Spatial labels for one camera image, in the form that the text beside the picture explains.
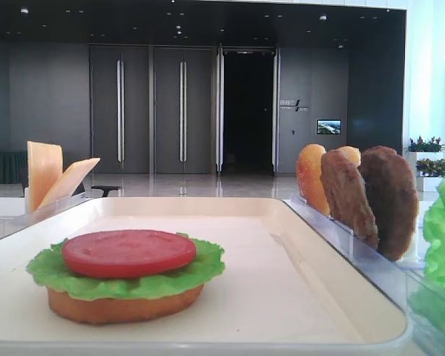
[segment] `shiny floor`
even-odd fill
[[[212,175],[141,175],[94,174],[85,179],[89,197],[100,197],[101,191],[92,185],[118,185],[109,197],[272,197],[288,199],[298,190],[295,177],[269,175],[227,176]],[[20,185],[0,185],[0,197],[23,197]]]

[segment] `white tray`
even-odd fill
[[[27,262],[66,237],[122,228],[219,243],[226,270],[170,317],[100,327],[57,317]],[[278,200],[91,200],[0,241],[0,355],[403,355],[411,333],[405,314]]]

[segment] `television screen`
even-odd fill
[[[317,134],[318,135],[340,135],[341,121],[340,120],[317,120]]]

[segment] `brown patty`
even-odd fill
[[[321,182],[332,217],[352,228],[360,240],[377,248],[378,228],[356,165],[342,152],[330,151],[321,158]]]
[[[363,152],[358,168],[378,225],[378,251],[399,260],[409,248],[418,215],[418,196],[407,161],[391,148]]]
[[[188,308],[199,297],[203,285],[184,293],[148,299],[77,300],[67,293],[47,288],[50,308],[61,317],[77,323],[107,324],[151,320]]]

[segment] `ceiling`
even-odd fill
[[[129,45],[348,47],[406,17],[403,10],[366,7],[174,1],[0,0],[0,36]]]

